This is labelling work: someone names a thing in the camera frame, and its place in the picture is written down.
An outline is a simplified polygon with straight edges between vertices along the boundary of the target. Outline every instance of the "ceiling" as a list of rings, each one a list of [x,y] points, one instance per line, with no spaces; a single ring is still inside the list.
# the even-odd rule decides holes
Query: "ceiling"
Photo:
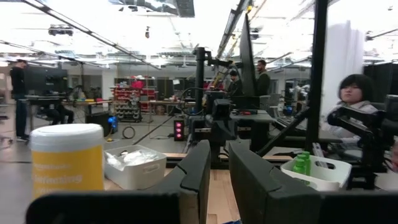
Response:
[[[160,1],[42,0],[54,11],[159,66],[164,61],[189,65],[195,60],[192,51],[198,45],[216,52],[230,11],[236,9],[239,2],[164,0],[160,8]],[[383,0],[377,4],[376,0],[369,2],[365,5],[367,7],[362,6],[372,15],[364,18],[363,29],[371,31],[370,34],[378,34],[398,27],[398,21],[394,19],[398,13],[394,4],[398,7],[398,0]],[[123,3],[139,6],[138,10],[129,11],[127,5],[120,5]],[[251,29],[258,31],[258,37],[252,40],[253,54],[261,58],[277,58],[293,52],[289,55],[292,60],[307,57],[311,54],[313,17],[313,0],[254,0],[249,13]],[[49,35],[52,24],[63,23],[21,1],[0,0],[0,40],[53,54],[71,52],[73,56],[101,65],[110,59],[135,63],[131,57],[118,56],[118,50],[76,29],[73,36]],[[238,37],[242,25],[243,19],[240,18],[224,57],[239,55]],[[397,34],[395,31],[368,41],[366,55],[391,58],[398,54]],[[3,57],[9,57],[31,51],[0,44],[1,53],[8,53]]]

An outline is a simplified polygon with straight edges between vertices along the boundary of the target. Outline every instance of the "yellow label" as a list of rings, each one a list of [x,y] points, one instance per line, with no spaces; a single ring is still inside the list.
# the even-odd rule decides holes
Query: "yellow label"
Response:
[[[59,190],[103,190],[102,146],[73,152],[32,151],[33,196]]]

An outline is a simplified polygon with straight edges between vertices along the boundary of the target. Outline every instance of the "white plastic basket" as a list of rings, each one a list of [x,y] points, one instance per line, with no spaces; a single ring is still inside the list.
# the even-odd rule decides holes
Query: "white plastic basket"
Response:
[[[280,169],[282,172],[293,178],[309,182],[308,186],[318,191],[337,191],[345,186],[349,174],[351,173],[351,164],[317,156],[310,156],[310,159],[311,176],[291,171],[295,164],[295,159],[286,162],[280,167]],[[324,168],[320,166],[321,162],[333,164],[335,168]]]
[[[157,184],[164,177],[167,156],[163,153],[140,145],[119,147],[116,149],[109,149],[105,152],[119,155],[123,151],[130,153],[136,150],[154,152],[158,155],[158,159],[136,166],[127,166],[123,171],[120,171],[105,162],[105,176],[115,184],[118,184],[124,190],[146,189]]]

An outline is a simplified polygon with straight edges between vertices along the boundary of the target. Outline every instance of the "white curtain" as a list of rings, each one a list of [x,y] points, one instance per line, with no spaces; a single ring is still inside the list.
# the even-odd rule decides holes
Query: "white curtain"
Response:
[[[367,12],[353,11],[356,3],[357,0],[339,1],[328,10],[321,107],[323,116],[340,100],[340,82],[348,75],[363,72],[366,30],[363,27],[363,16]]]

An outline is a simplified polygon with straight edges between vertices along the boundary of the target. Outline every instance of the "green bottle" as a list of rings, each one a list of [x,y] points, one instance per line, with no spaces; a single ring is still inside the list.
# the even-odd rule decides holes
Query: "green bottle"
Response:
[[[296,159],[295,164],[293,166],[293,172],[305,175],[305,160]]]
[[[305,167],[307,168],[305,170],[305,174],[311,176],[311,158],[310,158],[310,152],[304,151],[301,153],[301,155],[305,156]]]
[[[297,159],[302,159],[304,160],[304,167],[305,167],[305,175],[307,174],[307,157],[303,154],[297,155]]]

